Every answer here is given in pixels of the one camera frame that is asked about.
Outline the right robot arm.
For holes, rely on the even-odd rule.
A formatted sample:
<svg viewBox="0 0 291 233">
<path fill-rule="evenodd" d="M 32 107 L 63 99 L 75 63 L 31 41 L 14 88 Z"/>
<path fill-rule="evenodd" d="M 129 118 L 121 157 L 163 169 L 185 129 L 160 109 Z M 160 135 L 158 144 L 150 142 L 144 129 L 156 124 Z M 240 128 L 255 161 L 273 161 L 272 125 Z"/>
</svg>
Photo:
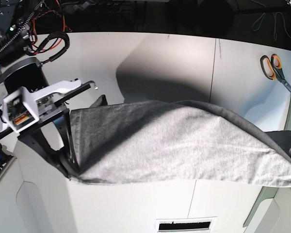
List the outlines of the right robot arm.
<svg viewBox="0 0 291 233">
<path fill-rule="evenodd" d="M 70 40 L 61 30 L 50 33 L 38 47 L 34 19 L 42 0 L 0 0 L 0 84 L 7 95 L 0 101 L 3 131 L 0 141 L 17 133 L 19 141 L 38 153 L 65 177 L 80 175 L 66 101 L 95 87 L 80 80 L 49 84 L 43 65 L 61 57 Z M 0 143 L 0 161 L 7 161 Z"/>
</svg>

